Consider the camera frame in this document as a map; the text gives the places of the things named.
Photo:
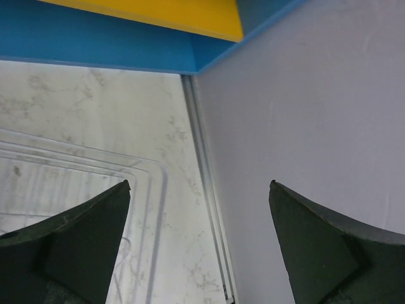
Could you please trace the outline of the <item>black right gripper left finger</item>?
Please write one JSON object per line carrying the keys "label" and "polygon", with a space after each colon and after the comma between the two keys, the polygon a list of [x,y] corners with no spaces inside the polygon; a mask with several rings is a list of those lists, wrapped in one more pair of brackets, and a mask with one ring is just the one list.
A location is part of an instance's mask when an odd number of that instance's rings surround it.
{"label": "black right gripper left finger", "polygon": [[124,180],[1,236],[1,303],[105,303],[130,206]]}

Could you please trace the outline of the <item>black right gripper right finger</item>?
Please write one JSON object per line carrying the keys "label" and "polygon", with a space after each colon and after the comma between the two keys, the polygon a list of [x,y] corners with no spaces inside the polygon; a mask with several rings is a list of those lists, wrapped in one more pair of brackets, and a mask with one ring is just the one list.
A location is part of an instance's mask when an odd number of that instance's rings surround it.
{"label": "black right gripper right finger", "polygon": [[270,184],[269,205],[296,303],[404,303],[404,235]]}

